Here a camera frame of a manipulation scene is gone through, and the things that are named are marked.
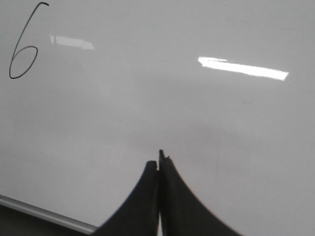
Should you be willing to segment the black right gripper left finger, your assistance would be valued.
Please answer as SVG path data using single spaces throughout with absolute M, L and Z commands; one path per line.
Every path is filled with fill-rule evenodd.
M 156 236 L 159 222 L 158 189 L 157 163 L 148 161 L 124 203 L 92 235 Z

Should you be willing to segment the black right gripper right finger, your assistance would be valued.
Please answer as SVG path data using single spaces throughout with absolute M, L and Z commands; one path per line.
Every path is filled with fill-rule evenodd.
M 160 213 L 164 236 L 238 236 L 192 193 L 170 157 L 159 150 Z

